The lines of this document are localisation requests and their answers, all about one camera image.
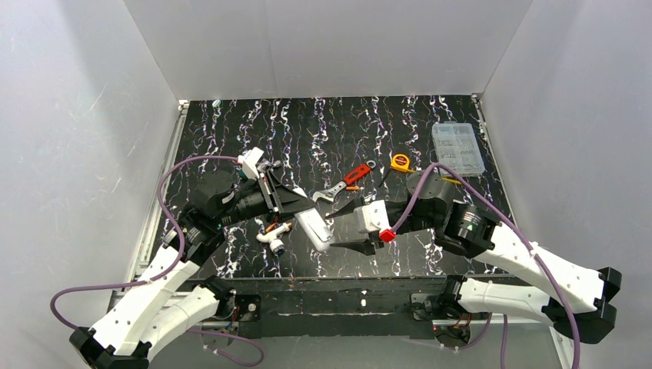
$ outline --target red connector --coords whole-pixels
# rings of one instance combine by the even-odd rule
[[[383,242],[390,242],[396,238],[396,234],[391,229],[386,229],[380,233],[380,238]]]

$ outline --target white wall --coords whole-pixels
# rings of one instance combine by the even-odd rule
[[[125,280],[177,103],[123,2],[0,3],[0,367],[81,368],[50,297]]]
[[[125,0],[179,99],[483,91],[531,0]]]
[[[652,4],[535,0],[483,97],[519,224],[623,272],[616,329],[583,367],[652,362]]]

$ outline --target gray floor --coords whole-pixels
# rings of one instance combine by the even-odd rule
[[[481,324],[474,324],[474,331]],[[424,346],[434,341],[406,342],[402,337],[274,337],[260,342],[265,360],[258,368],[284,369],[395,369],[404,368],[500,368],[502,325],[493,324],[483,341],[468,351],[455,354]],[[258,352],[233,343],[227,351],[248,361]],[[191,367],[236,368],[224,357],[203,351],[200,337],[186,334],[169,344],[151,363],[152,369]],[[507,367],[519,369],[561,368],[550,331],[542,324],[511,324],[507,346]]]

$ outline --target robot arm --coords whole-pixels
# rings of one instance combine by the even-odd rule
[[[246,178],[239,186],[225,171],[202,177],[178,219],[184,234],[172,230],[165,236],[164,246],[139,278],[147,284],[129,290],[92,327],[73,332],[70,342],[87,364],[97,369],[146,368],[165,345],[192,325],[216,315],[220,306],[225,306],[220,301],[225,302],[230,294],[216,277],[197,286],[178,304],[159,311],[225,242],[224,229],[231,224],[260,215],[267,215],[269,223],[294,217],[310,225],[307,231],[319,231],[313,234],[320,241],[318,248],[328,248],[331,234],[314,202],[301,189],[281,184],[271,172],[275,164],[261,156],[262,151],[254,148],[238,157],[241,176]],[[186,244],[181,260],[163,278],[151,281],[174,263],[181,249],[180,237]]]
[[[537,254],[548,266],[577,322],[580,340],[597,343],[614,327],[616,308],[609,301],[620,290],[620,272],[612,268],[598,271],[583,268],[532,243],[531,253],[519,237],[499,218],[472,204],[454,201],[455,188],[448,181],[431,175],[420,193],[415,188],[422,176],[418,172],[407,180],[411,197],[417,199],[396,234],[433,228],[435,242],[445,251],[491,264],[515,275],[531,286],[484,283],[473,278],[451,276],[447,292],[429,301],[437,309],[453,308],[459,313],[496,312],[528,317],[555,327],[570,337],[571,326],[560,299],[542,268],[534,260]],[[384,241],[393,239],[389,224],[397,224],[408,201],[374,201],[365,204],[355,199],[327,218],[354,213],[361,240],[332,243],[363,254],[375,254]]]

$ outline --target white plastic part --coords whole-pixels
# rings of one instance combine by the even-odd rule
[[[283,241],[281,241],[280,238],[276,238],[275,240],[271,240],[271,242],[269,243],[269,249],[274,254],[276,254],[278,252],[278,250],[282,249],[283,246],[285,246],[285,244],[283,243]]]
[[[197,286],[183,300],[162,311],[141,336],[143,343],[151,343],[147,359],[151,361],[163,347],[193,325],[215,315],[218,305],[219,301],[211,290]]]
[[[238,164],[242,167],[242,172],[247,176],[247,178],[260,178],[261,174],[258,172],[256,167],[262,157],[263,151],[260,148],[252,148],[238,156]]]
[[[292,190],[301,196],[307,198],[305,191],[302,188],[295,188]],[[317,251],[326,251],[331,248],[331,239],[333,238],[333,233],[328,227],[324,219],[319,215],[319,212],[315,208],[311,208],[306,211],[302,211],[294,215],[299,224],[304,229],[304,232],[310,238],[310,241],[314,245],[314,248]]]
[[[494,250],[479,254],[475,260],[512,273],[559,301],[544,271],[508,226],[497,226],[491,241],[495,244]],[[534,242],[532,245],[560,285],[572,311],[576,314],[595,311],[594,301],[602,298],[604,289],[600,273],[566,261],[538,247]]]
[[[174,248],[161,248],[147,270],[138,279],[148,281],[169,267],[176,259]],[[149,322],[165,302],[199,266],[190,261],[180,262],[163,278],[129,290],[102,319],[93,324],[93,338],[102,345],[115,347],[114,355],[131,355]]]
[[[460,295],[457,302],[469,313],[490,311],[552,326],[552,321],[541,312],[541,308],[548,305],[550,296],[536,287],[486,283],[468,278],[462,283]]]
[[[283,223],[278,227],[274,228],[273,230],[267,232],[266,234],[262,234],[262,233],[257,234],[256,240],[258,240],[258,242],[269,244],[273,240],[279,239],[283,233],[290,231],[290,229],[291,229],[290,223]]]
[[[360,233],[368,234],[391,228],[384,200],[355,208],[354,214],[358,218],[358,232]]]

